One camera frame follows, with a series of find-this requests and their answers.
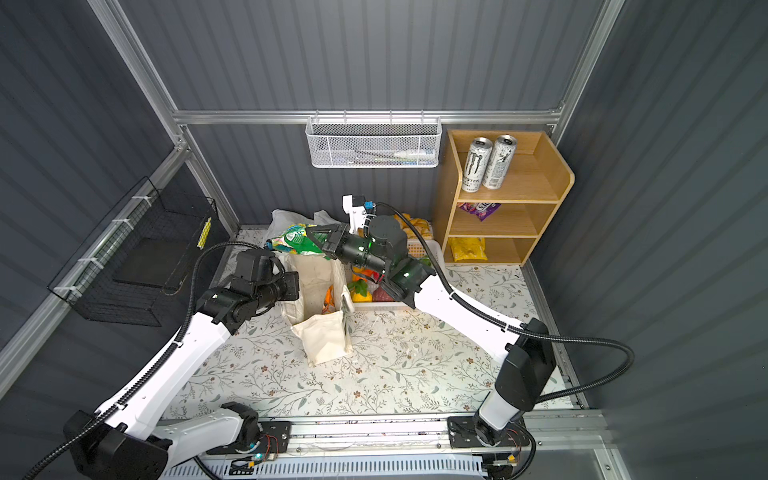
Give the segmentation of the green snack bag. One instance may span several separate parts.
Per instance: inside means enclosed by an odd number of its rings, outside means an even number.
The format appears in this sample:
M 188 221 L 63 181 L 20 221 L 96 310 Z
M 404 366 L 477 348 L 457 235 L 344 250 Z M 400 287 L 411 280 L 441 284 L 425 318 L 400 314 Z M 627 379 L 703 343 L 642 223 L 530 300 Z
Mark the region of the green snack bag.
M 321 255 L 322 250 L 308 237 L 306 224 L 294 224 L 283 233 L 265 241 L 265 248 L 271 251 L 295 255 Z

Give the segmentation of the white plastic grocery bag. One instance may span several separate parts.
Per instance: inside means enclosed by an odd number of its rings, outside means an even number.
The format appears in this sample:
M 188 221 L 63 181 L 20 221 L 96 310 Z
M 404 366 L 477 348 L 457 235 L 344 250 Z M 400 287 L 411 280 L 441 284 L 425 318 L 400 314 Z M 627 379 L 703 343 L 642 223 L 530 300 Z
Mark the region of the white plastic grocery bag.
M 272 222 L 264 234 L 264 239 L 271 240 L 281 237 L 289 227 L 297 224 L 328 225 L 333 223 L 339 223 L 339 220 L 332 218 L 325 210 L 316 211 L 309 218 L 296 212 L 275 209 L 272 211 Z

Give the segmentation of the beige canvas tote bag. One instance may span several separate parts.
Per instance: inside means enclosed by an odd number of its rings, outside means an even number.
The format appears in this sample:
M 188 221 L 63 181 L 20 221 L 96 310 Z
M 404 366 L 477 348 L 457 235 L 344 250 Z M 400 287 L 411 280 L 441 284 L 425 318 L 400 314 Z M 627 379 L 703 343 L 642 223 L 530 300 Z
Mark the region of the beige canvas tote bag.
M 346 272 L 338 260 L 322 255 L 278 255 L 299 279 L 299 297 L 282 303 L 284 317 L 299 338 L 311 367 L 353 352 L 348 320 L 354 310 Z

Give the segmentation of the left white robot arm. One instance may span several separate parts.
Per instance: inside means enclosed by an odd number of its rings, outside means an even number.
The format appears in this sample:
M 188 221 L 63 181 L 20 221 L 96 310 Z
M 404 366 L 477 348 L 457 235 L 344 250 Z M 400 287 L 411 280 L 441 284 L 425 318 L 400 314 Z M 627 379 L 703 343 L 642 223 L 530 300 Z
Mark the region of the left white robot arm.
M 274 253 L 245 248 L 221 287 L 192 298 L 188 317 L 151 361 L 94 413 L 79 411 L 64 428 L 74 465 L 90 479 L 158 479 L 209 450 L 231 448 L 264 458 L 271 446 L 258 413 L 228 402 L 210 414 L 161 426 L 188 380 L 248 320 L 295 301 L 299 275 Z

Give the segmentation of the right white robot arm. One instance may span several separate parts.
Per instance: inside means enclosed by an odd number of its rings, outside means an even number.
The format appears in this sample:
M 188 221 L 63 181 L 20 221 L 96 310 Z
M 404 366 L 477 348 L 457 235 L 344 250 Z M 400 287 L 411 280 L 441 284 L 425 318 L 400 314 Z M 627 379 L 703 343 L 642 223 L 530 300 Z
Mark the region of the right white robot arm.
M 450 325 L 500 365 L 474 415 L 481 444 L 498 445 L 508 425 L 533 410 L 556 366 L 552 346 L 539 338 L 545 324 L 507 317 L 453 287 L 436 259 L 426 264 L 409 254 L 407 235 L 390 216 L 373 218 L 365 236 L 342 224 L 310 226 L 306 235 L 326 256 L 377 273 L 394 300 Z

